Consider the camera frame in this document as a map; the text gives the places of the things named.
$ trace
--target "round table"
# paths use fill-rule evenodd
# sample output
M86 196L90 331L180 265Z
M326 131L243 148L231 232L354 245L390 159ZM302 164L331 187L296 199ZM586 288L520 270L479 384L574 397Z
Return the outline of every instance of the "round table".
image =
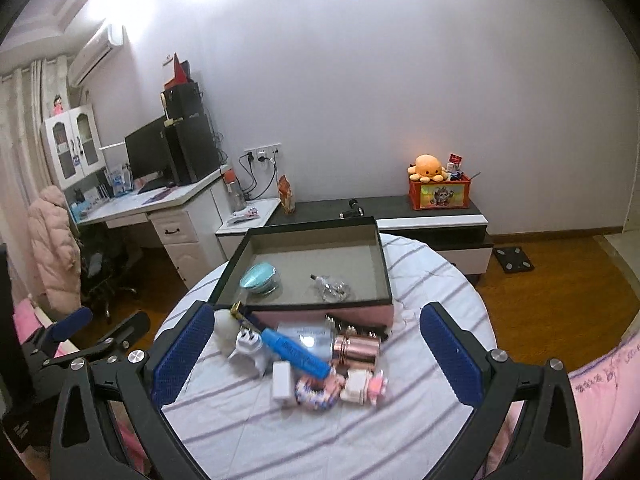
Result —
M421 308L439 301L485 348L495 336L479 294L427 245L381 234L396 306L381 368L389 379L378 407L339 402L327 412L282 409L271 379L252 363L229 362L211 337L173 404L162 410L212 479L421 479L471 412L458 402L418 327ZM178 303L159 332L196 300L206 301L225 265Z

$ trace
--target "screw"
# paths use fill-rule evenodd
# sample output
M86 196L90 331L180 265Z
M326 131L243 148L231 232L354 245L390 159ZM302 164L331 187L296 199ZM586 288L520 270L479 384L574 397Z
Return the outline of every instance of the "screw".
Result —
M81 357L74 359L73 361L71 361L71 365L70 368L73 371L79 370L80 368L82 368L84 366L84 359L82 359Z
M503 363L508 359L509 355L504 350L500 350L499 348L494 348L491 350L491 359L497 361L499 363Z
M560 359L549 359L549 366L551 366L554 370L560 371L564 368L562 361Z
M127 357L130 363L139 363L144 358L145 358L145 353L142 350L134 350L129 354L129 357Z

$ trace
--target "air conditioner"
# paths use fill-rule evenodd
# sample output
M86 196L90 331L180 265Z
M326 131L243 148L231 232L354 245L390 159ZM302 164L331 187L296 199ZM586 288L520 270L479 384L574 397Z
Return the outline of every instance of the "air conditioner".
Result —
M73 87L79 87L101 62L122 47L122 40L122 25L109 23L101 27L69 67L69 84Z

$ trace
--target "ceiling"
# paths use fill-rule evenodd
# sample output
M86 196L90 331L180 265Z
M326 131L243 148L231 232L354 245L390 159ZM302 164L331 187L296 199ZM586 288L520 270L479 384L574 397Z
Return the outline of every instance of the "ceiling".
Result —
M76 54L102 24L108 0L30 0L0 45L0 75L32 60Z

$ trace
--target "octopus plush toy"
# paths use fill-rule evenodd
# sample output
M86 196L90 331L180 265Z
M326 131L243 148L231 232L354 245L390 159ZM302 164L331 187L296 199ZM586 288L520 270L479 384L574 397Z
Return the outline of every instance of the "octopus plush toy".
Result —
M415 159L415 166L407 169L409 179L419 180L426 184L433 180L434 182L442 182L449 178L449 173L440 164L440 161L433 155L421 155Z

